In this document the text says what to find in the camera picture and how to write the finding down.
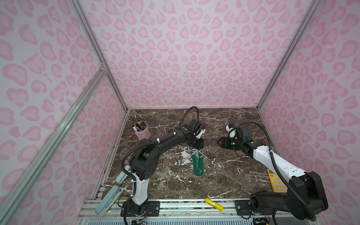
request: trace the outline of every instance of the pink leopard print wall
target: pink leopard print wall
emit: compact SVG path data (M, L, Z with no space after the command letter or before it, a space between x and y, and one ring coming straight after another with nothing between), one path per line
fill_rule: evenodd
M9 225L74 224L94 191L122 115L104 77Z
M66 0L0 2L0 203L98 69Z
M309 0L81 0L128 107L256 106Z
M261 108L282 156L321 176L325 225L360 220L359 12L326 0Z

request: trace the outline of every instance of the black mounting plate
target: black mounting plate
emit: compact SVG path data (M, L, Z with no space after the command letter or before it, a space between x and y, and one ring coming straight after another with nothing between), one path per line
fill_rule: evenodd
M235 200L235 209L238 216L249 216L250 208L249 208L249 200ZM272 215L273 208L266 209L269 215Z
M148 201L147 203L147 207L149 208L149 216L159 216L159 211L160 211L160 202L159 201ZM130 211L126 213L127 217L137 217L138 215L136 215L135 210L133 210L132 207L129 207ZM120 216L124 216L123 215L124 209L122 208Z

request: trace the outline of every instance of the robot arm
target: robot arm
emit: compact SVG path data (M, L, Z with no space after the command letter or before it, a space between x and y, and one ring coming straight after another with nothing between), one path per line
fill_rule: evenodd
M288 183L287 193L259 191L251 194L249 206L253 212L262 212L266 208L274 208L291 212L299 220L313 220L314 215L310 211L318 214L328 208L324 187L317 173L305 172L269 150L269 147L261 141L253 140L247 126L230 124L226 129L229 132L228 137L222 137L217 141L221 148L241 150L249 157L264 164L271 171L276 171L271 159L271 152L277 169Z
M192 120L188 125L180 125L170 130L169 134L154 141L142 139L138 146L147 144L145 147L134 151L130 158L131 172L136 177L133 185L131 207L141 215L147 207L149 178L155 173L159 157L178 144L187 144L196 149L204 147L201 135L205 133L205 127L197 120Z

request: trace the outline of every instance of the aluminum frame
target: aluminum frame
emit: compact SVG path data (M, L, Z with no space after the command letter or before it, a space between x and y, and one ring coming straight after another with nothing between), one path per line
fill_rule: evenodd
M126 107L126 104L124 102L124 99L122 98L121 96L121 93L120 93L120 90L118 88L118 86L116 85L115 83L115 80L114 80L114 77L112 76L110 70L108 69L108 65L106 63L106 60L103 56L103 54L101 53L101 50L100 50L100 47L99 47L99 44L97 43L96 41L96 38L95 38L95 35L93 34L92 30L91 30L91 27L89 25L89 22L86 18L86 15L85 15L85 12L80 4L80 2L78 0L69 0L73 10L74 10L74 13L76 14L91 46L93 47L93 50L94 50L94 53L96 54L96 57L98 58L99 62L101 63L102 67L105 69L105 71L107 71L106 73L106 76L109 78L109 81L111 83L111 87L112 89L114 90L117 98L119 99L120 101L120 104L123 108L124 111L127 111L127 107Z
M204 203L205 199L155 199L154 201L160 201L160 213L157 217L151 217L151 219L175 219L175 220L188 220L188 219L211 219L211 218L234 218L241 219L235 209L235 200L248 200L248 198L214 198L211 199L220 205L224 206L224 210L220 212L219 210L213 208L212 206ZM122 206L125 199L119 200L120 206ZM87 225L91 220L107 220L109 223L114 220L120 220L120 224L123 220L120 217L121 207L118 206L115 202L108 212L103 216L99 217L95 213L95 208L101 200L85 200L81 211L79 213L76 225ZM294 216L289 212L276 212L276 218L294 218ZM322 225L321 219L319 216L316 216L317 220L315 222L306 221L309 225ZM128 220L135 219L137 217L127 217Z
M268 86L266 87L266 89L264 91L264 94L262 95L262 97L259 101L259 104L257 105L258 109L260 109L264 105L272 88L274 87L276 81L280 77L281 72L283 71L283 68L285 67L286 63L289 61L292 53L294 52L297 44L300 42L303 34L305 33L306 29L310 25L312 19L315 17L316 12L320 9L320 5L321 5L322 1L323 0L312 0L312 2L310 3L309 8L307 9L301 23L299 24L299 27L297 28L297 30L294 34L294 37L291 39L291 42L290 42L288 48L286 49L284 56L280 60L280 63L278 65L278 67L276 68L273 77L271 78Z
M127 117L129 116L129 112L130 112L130 110L127 110L126 113L124 113L124 115L122 116L119 128L118 128L118 130L116 132L116 135L115 135L116 138L114 138L114 142L112 144L113 148L109 151L109 153L108 153L108 155L106 157L106 161L105 161L105 164L103 166L103 170L101 171L101 176L100 176L99 180L97 181L94 192L93 192L93 194L91 196L91 198L94 199L94 200L98 196L101 185L106 183L107 178L109 176L111 166L112 166L112 164L114 162L115 154L116 154L116 151L117 151L117 149L119 147L121 136L122 136L122 133L124 131L126 120L127 120Z
M70 111L59 124L58 128L54 131L50 139L46 142L34 161L29 165L15 187L6 197L0 208L0 225L6 225L11 220L105 74L106 70L104 69L100 69L96 73L95 77L76 100Z

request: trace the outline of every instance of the yellow glue stick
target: yellow glue stick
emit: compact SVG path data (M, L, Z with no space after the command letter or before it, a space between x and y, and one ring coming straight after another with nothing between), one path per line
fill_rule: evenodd
M219 205L219 204L211 201L211 200L208 199L208 198L205 199L205 203L207 203L207 204L211 205L212 207L220 210L221 212L224 210L224 207L223 207L223 206L221 206L221 205Z

